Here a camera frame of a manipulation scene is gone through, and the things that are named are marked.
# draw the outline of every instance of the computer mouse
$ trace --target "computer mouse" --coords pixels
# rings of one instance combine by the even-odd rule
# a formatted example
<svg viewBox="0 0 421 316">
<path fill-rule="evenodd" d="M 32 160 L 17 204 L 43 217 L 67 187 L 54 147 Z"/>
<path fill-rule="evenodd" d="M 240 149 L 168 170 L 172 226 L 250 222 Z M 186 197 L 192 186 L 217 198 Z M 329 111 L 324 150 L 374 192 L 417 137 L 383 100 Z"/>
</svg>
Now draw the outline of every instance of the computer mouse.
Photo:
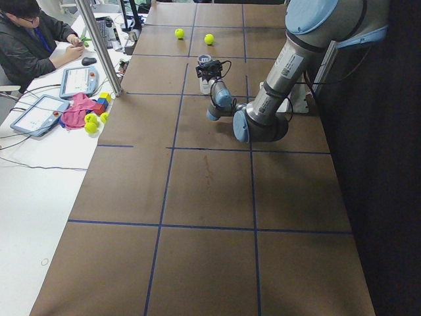
<svg viewBox="0 0 421 316">
<path fill-rule="evenodd" d="M 82 65 L 84 66 L 89 66 L 89 65 L 95 64 L 96 62 L 97 62 L 97 59 L 93 57 L 84 57 L 82 59 Z"/>
</svg>

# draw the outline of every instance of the black jacket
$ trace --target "black jacket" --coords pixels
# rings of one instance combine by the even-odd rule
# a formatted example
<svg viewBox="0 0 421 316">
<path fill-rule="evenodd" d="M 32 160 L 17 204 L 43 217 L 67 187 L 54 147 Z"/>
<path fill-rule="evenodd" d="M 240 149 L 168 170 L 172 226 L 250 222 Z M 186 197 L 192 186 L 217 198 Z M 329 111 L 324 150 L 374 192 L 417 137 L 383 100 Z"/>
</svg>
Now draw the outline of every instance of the black jacket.
<svg viewBox="0 0 421 316">
<path fill-rule="evenodd" d="M 67 36 L 76 34 L 68 24 L 46 15 L 43 11 L 39 14 L 38 28 L 52 51 L 57 46 L 55 41 L 66 41 Z M 43 44 L 34 39 L 25 28 L 15 25 L 0 13 L 0 65 L 7 78 L 13 84 L 21 86 L 21 92 L 34 78 L 55 70 L 49 60 L 50 55 Z"/>
</svg>

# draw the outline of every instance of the pink cloth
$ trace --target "pink cloth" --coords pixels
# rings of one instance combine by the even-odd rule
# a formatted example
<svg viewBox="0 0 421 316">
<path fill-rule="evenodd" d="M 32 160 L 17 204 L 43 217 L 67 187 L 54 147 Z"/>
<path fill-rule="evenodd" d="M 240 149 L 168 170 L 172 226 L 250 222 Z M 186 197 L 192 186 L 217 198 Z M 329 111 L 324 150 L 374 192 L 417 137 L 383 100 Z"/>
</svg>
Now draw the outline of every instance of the pink cloth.
<svg viewBox="0 0 421 316">
<path fill-rule="evenodd" d="M 62 126 L 68 129 L 82 128 L 85 126 L 85 115 L 88 112 L 101 109 L 101 104 L 96 103 L 80 92 L 73 95 L 73 105 L 69 107 L 62 115 L 60 121 Z"/>
</svg>

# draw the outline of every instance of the dark hair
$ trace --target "dark hair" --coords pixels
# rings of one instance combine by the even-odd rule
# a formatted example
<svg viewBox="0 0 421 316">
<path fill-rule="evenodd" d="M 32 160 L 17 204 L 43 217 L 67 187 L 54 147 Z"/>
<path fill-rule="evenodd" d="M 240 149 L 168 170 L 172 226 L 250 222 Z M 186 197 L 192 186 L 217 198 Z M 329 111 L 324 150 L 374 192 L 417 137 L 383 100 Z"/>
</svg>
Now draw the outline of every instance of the dark hair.
<svg viewBox="0 0 421 316">
<path fill-rule="evenodd" d="M 36 0 L 0 0 L 0 10 L 22 18 L 35 18 L 41 8 Z"/>
</svg>

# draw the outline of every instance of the white table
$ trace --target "white table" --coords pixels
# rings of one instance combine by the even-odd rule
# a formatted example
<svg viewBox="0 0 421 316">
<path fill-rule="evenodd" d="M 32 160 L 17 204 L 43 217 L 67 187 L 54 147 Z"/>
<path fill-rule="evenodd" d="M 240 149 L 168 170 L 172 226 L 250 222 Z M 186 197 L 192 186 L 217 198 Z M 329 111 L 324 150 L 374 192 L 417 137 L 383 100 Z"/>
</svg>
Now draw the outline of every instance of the white table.
<svg viewBox="0 0 421 316">
<path fill-rule="evenodd" d="M 111 16 L 122 23 L 121 14 Z M 79 17 L 73 29 L 81 34 L 84 22 Z M 122 45 L 127 34 L 120 32 Z M 59 43 L 53 56 L 63 53 L 67 43 Z M 112 63 L 118 64 L 130 56 L 109 49 Z M 28 90 L 50 84 L 60 84 L 65 68 L 81 66 L 83 57 L 97 57 L 93 43 L 78 60 L 65 65 L 51 74 L 34 80 Z M 94 64 L 99 73 L 99 84 L 106 78 L 103 67 Z M 105 83 L 101 92 L 112 92 Z M 43 88 L 34 92 L 59 95 L 59 88 Z M 27 108 L 36 100 L 32 94 L 25 95 L 17 107 Z M 0 126 L 0 145 L 4 148 L 24 140 L 9 125 L 21 112 L 13 111 Z M 14 147 L 0 150 L 0 157 L 31 167 L 61 167 L 82 169 L 30 169 L 0 159 L 0 314 L 26 316 L 29 314 L 59 243 L 64 226 L 72 209 L 85 171 L 95 151 L 102 131 L 89 135 L 84 129 L 66 130 L 59 125 L 41 138 L 29 138 Z"/>
</svg>

